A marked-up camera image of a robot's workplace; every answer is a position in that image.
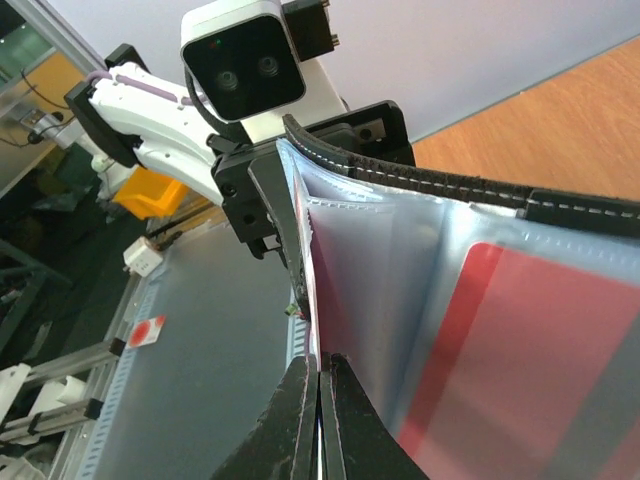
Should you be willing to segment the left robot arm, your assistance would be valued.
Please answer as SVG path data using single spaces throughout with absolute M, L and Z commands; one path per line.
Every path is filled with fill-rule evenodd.
M 351 110 L 319 61 L 305 60 L 301 74 L 300 100 L 229 123 L 205 107 L 193 77 L 183 85 L 155 77 L 123 44 L 65 99 L 90 139 L 118 163 L 166 175 L 219 205 L 254 257 L 275 237 L 294 296 L 307 302 L 308 268 L 284 198 L 277 140 L 328 171 L 371 184 L 412 190 L 422 174 L 396 103 Z

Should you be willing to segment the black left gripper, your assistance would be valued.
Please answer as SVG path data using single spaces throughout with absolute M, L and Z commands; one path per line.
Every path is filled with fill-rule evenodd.
M 316 122 L 307 130 L 331 145 L 355 153 L 402 165 L 415 164 L 404 116 L 390 100 Z M 264 257 L 270 250 L 264 239 L 277 232 L 295 301 L 303 317 L 310 320 L 298 224 L 276 148 L 276 140 L 283 136 L 278 134 L 221 153 L 211 176 L 222 194 L 222 209 L 237 239 L 254 257 Z

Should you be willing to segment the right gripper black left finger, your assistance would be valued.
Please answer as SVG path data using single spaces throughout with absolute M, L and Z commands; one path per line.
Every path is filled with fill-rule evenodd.
M 289 364 L 266 409 L 214 479 L 310 479 L 317 467 L 316 360 Z

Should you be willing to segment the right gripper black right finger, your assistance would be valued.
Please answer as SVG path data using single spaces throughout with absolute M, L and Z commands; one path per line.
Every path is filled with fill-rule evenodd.
M 348 359 L 325 354 L 319 374 L 321 479 L 425 479 L 390 434 Z

